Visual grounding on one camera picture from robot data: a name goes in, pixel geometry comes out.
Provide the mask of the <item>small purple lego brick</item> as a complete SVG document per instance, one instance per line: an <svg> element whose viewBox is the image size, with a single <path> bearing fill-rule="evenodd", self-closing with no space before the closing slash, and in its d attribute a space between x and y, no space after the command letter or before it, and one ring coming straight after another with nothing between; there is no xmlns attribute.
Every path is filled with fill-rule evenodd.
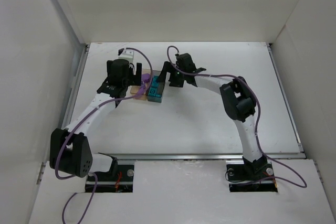
<svg viewBox="0 0 336 224"><path fill-rule="evenodd" d="M135 86L134 95L135 95L134 97L135 99L145 101L146 100L146 86L144 87Z"/></svg>

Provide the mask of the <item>teal lego plate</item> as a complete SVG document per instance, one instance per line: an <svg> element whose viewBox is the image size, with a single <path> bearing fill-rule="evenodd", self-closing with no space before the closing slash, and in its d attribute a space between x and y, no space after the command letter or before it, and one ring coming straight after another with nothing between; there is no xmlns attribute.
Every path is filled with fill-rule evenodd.
<svg viewBox="0 0 336 224"><path fill-rule="evenodd" d="M158 93L157 89L150 89L147 94L147 100L150 102L157 102L161 103L162 102L162 95Z"/></svg>

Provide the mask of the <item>purple lego piece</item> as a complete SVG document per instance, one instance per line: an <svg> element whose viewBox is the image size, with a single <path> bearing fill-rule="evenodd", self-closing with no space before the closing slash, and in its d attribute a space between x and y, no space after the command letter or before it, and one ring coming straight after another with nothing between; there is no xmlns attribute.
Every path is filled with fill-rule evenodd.
<svg viewBox="0 0 336 224"><path fill-rule="evenodd" d="M149 73L142 74L141 83L142 84L151 83L151 75Z"/></svg>

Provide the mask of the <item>teal lego brick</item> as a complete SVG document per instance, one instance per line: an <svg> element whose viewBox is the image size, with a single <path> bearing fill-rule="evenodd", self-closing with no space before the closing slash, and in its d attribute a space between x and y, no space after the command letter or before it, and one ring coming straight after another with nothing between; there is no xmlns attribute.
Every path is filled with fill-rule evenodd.
<svg viewBox="0 0 336 224"><path fill-rule="evenodd" d="M159 76L154 76L153 77L151 87L150 87L151 89L156 90L159 87L159 85L161 84L160 82L157 81L158 77Z"/></svg>

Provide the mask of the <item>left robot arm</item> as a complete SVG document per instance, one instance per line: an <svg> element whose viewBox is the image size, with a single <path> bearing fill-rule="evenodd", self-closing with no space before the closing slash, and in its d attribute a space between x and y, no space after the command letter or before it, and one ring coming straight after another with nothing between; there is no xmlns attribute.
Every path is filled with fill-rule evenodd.
<svg viewBox="0 0 336 224"><path fill-rule="evenodd" d="M142 65L125 59L107 61L107 77L94 99L80 116L64 129L55 129L50 138L49 165L55 172L83 178L89 173L110 173L116 158L92 153L89 136L104 118L125 99L128 87L142 83Z"/></svg>

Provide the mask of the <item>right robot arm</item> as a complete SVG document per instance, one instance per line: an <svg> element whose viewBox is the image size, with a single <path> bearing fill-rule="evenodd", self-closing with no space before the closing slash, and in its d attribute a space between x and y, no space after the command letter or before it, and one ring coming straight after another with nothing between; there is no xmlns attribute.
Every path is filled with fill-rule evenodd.
<svg viewBox="0 0 336 224"><path fill-rule="evenodd" d="M205 68L197 68L190 54L176 54L176 62L171 59L163 65L157 82L165 82L169 73L170 86L183 87L187 82L197 88L204 88L219 94L222 98L227 116L236 125L243 148L243 165L228 168L228 179L242 183L256 180L257 175L266 164L266 158L260 151L257 136L257 124L254 115L259 106L251 88L243 77L231 74L209 74Z"/></svg>

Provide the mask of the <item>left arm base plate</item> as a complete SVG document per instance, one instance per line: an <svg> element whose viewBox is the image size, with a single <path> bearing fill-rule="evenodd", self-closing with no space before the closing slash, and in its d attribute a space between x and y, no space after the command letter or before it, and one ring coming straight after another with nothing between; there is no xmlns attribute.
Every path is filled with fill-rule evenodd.
<svg viewBox="0 0 336 224"><path fill-rule="evenodd" d="M98 179L96 193L132 193L134 163L118 164L113 172L96 172Z"/></svg>

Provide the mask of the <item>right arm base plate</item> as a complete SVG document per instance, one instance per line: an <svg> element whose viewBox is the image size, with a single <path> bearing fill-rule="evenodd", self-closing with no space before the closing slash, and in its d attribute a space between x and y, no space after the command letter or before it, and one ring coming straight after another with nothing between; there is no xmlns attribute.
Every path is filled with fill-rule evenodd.
<svg viewBox="0 0 336 224"><path fill-rule="evenodd" d="M243 161L226 161L225 179L229 182L231 193L272 192L277 193L275 179L261 179L273 177L274 170L270 161L265 168L253 174L249 172Z"/></svg>

